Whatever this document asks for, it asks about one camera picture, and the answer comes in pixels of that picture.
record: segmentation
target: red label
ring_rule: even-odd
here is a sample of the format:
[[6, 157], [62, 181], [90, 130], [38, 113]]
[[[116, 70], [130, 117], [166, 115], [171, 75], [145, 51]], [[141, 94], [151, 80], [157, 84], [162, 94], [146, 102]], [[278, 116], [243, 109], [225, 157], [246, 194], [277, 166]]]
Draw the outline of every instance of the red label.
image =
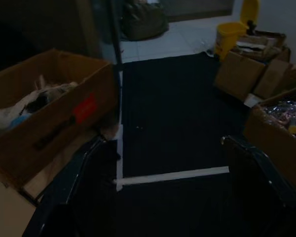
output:
[[93, 93], [74, 108], [74, 116], [77, 123], [82, 123], [97, 110], [97, 104]]

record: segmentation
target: tiled floor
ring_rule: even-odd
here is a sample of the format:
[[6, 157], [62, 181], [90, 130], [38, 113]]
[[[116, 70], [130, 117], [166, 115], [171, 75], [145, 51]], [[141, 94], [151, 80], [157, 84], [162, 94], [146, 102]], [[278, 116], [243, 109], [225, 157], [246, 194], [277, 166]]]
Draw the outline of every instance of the tiled floor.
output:
[[202, 52], [214, 45], [217, 25], [232, 19], [224, 16], [174, 22], [157, 38], [121, 42], [123, 63]]

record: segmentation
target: yellow bucket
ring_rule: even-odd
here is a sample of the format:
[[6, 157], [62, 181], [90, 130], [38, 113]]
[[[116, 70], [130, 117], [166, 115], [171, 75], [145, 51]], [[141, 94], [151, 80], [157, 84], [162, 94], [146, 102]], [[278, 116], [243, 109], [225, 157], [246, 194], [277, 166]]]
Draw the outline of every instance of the yellow bucket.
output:
[[236, 45], [239, 36], [246, 34], [249, 20], [255, 24], [259, 13], [259, 0], [244, 0], [242, 4], [240, 22], [224, 23], [217, 26], [215, 54], [222, 61], [228, 52]]

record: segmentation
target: black garbage bag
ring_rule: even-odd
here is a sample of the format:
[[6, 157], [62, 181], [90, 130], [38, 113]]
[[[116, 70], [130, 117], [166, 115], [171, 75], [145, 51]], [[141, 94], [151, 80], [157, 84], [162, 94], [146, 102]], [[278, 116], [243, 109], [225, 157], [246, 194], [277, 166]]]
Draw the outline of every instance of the black garbage bag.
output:
[[158, 1], [127, 0], [123, 6], [122, 31], [129, 40], [144, 40], [166, 32], [169, 24]]

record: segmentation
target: black mat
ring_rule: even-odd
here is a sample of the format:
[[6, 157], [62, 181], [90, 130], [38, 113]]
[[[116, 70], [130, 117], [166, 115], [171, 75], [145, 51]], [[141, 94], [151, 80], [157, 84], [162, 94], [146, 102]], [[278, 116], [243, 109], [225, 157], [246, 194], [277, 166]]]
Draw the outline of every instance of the black mat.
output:
[[250, 237], [231, 195], [229, 174], [124, 186], [119, 237]]
[[204, 53], [124, 64], [124, 177], [227, 165], [220, 138], [247, 109], [213, 87], [218, 68]]

